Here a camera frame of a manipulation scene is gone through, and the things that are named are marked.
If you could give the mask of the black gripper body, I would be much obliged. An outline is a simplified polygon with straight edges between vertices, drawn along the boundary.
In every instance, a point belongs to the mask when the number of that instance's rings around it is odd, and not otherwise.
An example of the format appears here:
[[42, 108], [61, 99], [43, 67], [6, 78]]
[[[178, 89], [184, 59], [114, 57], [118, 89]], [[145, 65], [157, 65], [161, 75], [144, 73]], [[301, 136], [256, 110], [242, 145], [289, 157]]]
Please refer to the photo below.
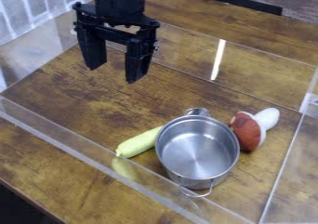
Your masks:
[[128, 43], [133, 39], [156, 45], [161, 23], [145, 14], [146, 0], [95, 0], [93, 5], [78, 2], [73, 9], [82, 45], [103, 44], [106, 40]]

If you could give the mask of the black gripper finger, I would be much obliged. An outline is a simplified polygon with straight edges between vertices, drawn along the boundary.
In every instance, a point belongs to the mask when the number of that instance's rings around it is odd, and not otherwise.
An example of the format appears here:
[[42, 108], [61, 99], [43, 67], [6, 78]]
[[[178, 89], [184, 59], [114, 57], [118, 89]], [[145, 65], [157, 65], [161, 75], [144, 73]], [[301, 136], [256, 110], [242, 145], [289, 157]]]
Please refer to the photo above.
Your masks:
[[126, 80], [137, 82], [149, 72], [150, 61], [156, 50], [156, 40], [132, 39], [126, 52]]
[[81, 24], [77, 26], [77, 32], [85, 63], [93, 71], [107, 62], [106, 41], [93, 29]]

